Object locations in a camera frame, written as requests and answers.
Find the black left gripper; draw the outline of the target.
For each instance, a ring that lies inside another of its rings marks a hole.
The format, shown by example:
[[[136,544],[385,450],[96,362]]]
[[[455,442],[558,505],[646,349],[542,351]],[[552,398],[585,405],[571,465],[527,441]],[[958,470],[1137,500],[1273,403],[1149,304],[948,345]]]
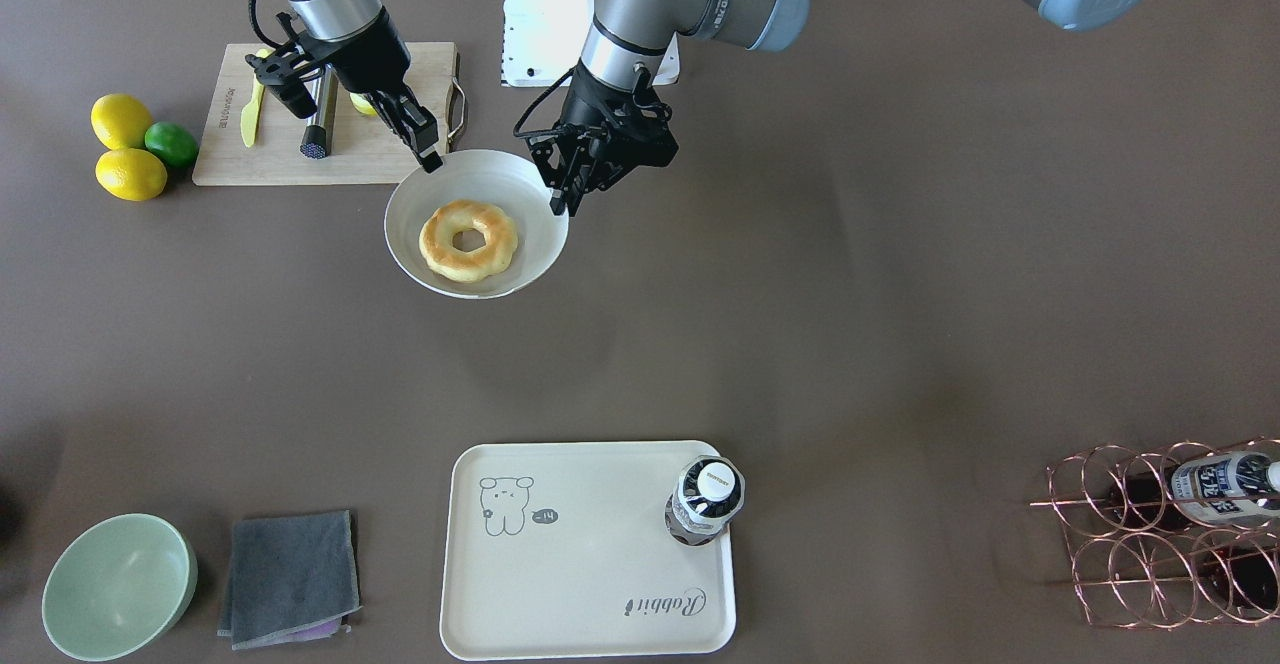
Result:
[[[630,90],[616,90],[576,64],[529,105],[531,114],[570,82],[554,125],[527,130],[527,148],[550,189],[556,216],[576,216],[585,194],[609,189],[639,166],[667,168],[677,154],[668,125],[672,109],[653,90],[652,70],[635,64],[634,73]]]

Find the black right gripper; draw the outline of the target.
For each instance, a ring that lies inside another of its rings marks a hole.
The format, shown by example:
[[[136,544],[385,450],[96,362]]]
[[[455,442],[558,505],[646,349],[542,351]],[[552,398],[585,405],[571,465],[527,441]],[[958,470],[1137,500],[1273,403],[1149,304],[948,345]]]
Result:
[[[424,171],[443,166],[436,118],[404,82],[410,54],[393,20],[372,20],[348,38],[330,41],[330,63],[351,93],[365,99]]]

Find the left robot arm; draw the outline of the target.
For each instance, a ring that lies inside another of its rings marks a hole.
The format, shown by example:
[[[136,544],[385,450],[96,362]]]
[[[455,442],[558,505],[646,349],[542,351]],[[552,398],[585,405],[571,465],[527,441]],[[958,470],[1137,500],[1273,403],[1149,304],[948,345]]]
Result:
[[[1117,20],[1140,0],[1021,0],[1059,29],[1083,32]],[[678,145],[655,77],[673,38],[719,41],[781,52],[806,26],[812,0],[594,0],[589,29],[553,125],[515,125],[556,216],[607,191],[636,168],[664,168]]]

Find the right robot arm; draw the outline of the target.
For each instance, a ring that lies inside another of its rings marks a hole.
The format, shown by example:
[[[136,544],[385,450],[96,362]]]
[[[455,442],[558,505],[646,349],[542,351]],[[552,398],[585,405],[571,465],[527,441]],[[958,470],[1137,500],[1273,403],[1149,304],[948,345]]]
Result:
[[[256,79],[298,120],[317,104],[305,84],[319,70],[333,70],[349,93],[366,96],[389,130],[425,171],[442,168],[436,118],[419,104],[404,81],[411,58],[381,0],[288,0],[278,18],[282,43],[271,54],[247,55]]]

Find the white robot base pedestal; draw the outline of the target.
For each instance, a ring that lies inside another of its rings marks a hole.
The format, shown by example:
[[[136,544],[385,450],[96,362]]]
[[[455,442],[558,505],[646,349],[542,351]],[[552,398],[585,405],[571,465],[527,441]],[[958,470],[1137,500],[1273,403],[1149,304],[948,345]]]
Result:
[[[547,87],[580,58],[595,0],[504,0],[500,84]]]

